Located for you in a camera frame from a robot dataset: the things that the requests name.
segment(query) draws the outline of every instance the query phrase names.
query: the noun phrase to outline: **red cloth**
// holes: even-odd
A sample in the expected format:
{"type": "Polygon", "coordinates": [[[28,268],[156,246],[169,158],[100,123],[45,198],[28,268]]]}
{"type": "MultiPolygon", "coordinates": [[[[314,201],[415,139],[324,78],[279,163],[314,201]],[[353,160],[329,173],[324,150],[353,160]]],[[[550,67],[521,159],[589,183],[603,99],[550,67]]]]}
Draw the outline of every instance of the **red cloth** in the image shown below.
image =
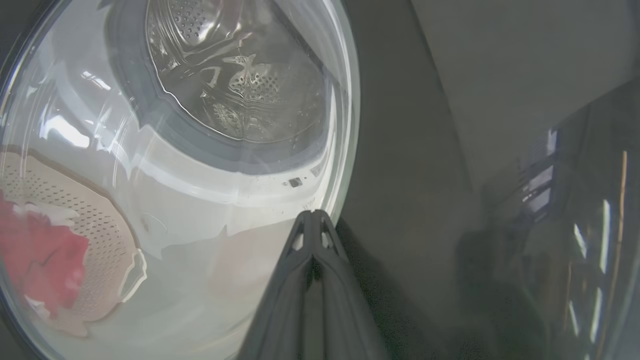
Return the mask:
{"type": "Polygon", "coordinates": [[[0,192],[0,254],[18,294],[43,302],[51,318],[58,307],[71,308],[84,280],[84,254],[89,240],[49,217],[13,211],[0,192]]]}

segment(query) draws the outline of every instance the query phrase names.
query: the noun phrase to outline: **beige plastic basket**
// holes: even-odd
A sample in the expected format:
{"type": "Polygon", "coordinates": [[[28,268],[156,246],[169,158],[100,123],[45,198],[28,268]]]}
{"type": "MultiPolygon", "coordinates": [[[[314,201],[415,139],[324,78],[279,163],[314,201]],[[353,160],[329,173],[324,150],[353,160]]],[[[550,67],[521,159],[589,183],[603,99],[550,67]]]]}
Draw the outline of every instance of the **beige plastic basket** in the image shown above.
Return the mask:
{"type": "Polygon", "coordinates": [[[111,201],[33,156],[22,161],[18,154],[2,152],[0,165],[5,200],[51,204],[79,214],[71,230],[89,239],[84,282],[73,308],[59,309],[57,319],[47,322],[73,335],[86,336],[84,322],[105,317],[118,303],[129,300],[147,278],[147,263],[132,231],[111,201]],[[139,274],[132,280],[129,275],[134,268],[139,274]],[[131,285],[123,293],[126,282],[131,285]]]}

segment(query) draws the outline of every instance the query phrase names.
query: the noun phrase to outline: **washing machine door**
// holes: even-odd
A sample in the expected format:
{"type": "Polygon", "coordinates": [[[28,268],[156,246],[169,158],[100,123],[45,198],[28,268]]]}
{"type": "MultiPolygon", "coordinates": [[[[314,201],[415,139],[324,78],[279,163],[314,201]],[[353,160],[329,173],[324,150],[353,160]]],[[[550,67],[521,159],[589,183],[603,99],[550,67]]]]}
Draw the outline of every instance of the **washing machine door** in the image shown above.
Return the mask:
{"type": "Polygon", "coordinates": [[[233,357],[296,216],[344,202],[360,98],[341,2],[2,13],[7,325],[48,359],[233,357]]]}

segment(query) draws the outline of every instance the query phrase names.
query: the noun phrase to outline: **washing machine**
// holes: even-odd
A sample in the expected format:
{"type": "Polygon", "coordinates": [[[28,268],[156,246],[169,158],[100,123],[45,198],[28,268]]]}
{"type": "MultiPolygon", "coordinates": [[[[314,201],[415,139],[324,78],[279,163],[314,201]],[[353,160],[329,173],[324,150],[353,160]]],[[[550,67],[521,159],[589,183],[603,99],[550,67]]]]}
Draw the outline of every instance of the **washing machine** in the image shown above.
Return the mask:
{"type": "Polygon", "coordinates": [[[233,358],[296,216],[340,216],[360,110],[342,3],[8,7],[34,9],[3,49],[10,322],[52,359],[233,358]]]}

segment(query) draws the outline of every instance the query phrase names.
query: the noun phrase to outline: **perforated laundry basket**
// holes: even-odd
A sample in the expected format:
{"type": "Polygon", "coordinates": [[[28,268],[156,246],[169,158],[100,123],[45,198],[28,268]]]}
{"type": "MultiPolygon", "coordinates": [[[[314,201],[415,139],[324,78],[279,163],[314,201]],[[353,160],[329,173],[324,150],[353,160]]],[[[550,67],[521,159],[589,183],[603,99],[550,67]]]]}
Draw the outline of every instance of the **perforated laundry basket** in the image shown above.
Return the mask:
{"type": "Polygon", "coordinates": [[[59,309],[52,326],[73,335],[87,335],[84,322],[105,317],[119,302],[127,301],[147,278],[144,255],[136,247],[127,222],[107,198],[53,169],[56,165],[33,156],[22,161],[13,152],[0,153],[0,188],[5,200],[24,204],[51,204],[73,209],[79,216],[71,230],[89,240],[84,257],[85,278],[72,309],[59,309]],[[136,266],[136,256],[140,265],[136,266]],[[135,280],[128,281],[134,268],[135,280]],[[123,293],[125,283],[131,284],[123,293]]]}

